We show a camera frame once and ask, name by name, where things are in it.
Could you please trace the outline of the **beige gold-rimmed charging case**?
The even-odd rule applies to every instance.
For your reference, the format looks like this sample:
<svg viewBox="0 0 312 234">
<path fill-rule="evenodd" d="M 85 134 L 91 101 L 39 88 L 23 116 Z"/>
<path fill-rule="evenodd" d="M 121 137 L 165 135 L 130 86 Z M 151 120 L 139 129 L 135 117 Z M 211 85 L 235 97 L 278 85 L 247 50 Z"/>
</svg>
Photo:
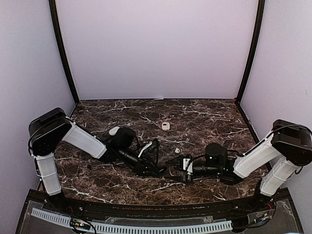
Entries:
<svg viewBox="0 0 312 234">
<path fill-rule="evenodd" d="M 170 130 L 170 123 L 169 122 L 163 122 L 162 124 L 161 124 L 161 128 L 162 128 L 162 130 L 164 130 L 164 131 L 168 131 L 168 130 Z"/>
</svg>

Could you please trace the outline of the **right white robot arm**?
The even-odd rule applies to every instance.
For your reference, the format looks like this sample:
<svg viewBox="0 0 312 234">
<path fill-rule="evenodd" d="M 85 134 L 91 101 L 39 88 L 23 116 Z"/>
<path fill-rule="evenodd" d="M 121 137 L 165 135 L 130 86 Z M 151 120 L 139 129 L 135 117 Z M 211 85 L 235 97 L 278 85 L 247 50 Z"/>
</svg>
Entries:
<svg viewBox="0 0 312 234">
<path fill-rule="evenodd" d="M 236 185 L 277 157 L 277 163 L 260 181 L 258 193 L 249 200 L 249 208 L 258 212 L 267 205 L 267 197 L 273 196 L 298 168 L 311 163 L 312 132 L 304 125 L 278 119 L 272 130 L 250 150 L 238 154 L 234 160 L 228 158 L 229 152 L 218 143 L 210 143 L 203 155 L 179 155 L 166 163 L 183 173 L 174 177 L 183 183 L 191 182 L 195 176 L 206 176 Z"/>
</svg>

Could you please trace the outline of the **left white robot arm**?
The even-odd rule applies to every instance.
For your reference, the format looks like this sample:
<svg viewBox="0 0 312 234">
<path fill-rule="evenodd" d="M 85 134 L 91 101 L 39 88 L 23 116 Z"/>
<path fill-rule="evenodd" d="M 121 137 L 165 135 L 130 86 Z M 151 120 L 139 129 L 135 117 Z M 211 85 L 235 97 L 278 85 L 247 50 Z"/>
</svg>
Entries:
<svg viewBox="0 0 312 234">
<path fill-rule="evenodd" d="M 69 202 L 63 198 L 56 165 L 60 145 L 68 144 L 102 163 L 121 161 L 137 176 L 160 176 L 166 171 L 159 165 L 159 141 L 142 145 L 129 127 L 114 127 L 106 139 L 79 126 L 61 108 L 55 108 L 33 120 L 28 127 L 28 152 L 35 160 L 36 170 L 50 197 L 50 205 L 63 213 Z"/>
</svg>

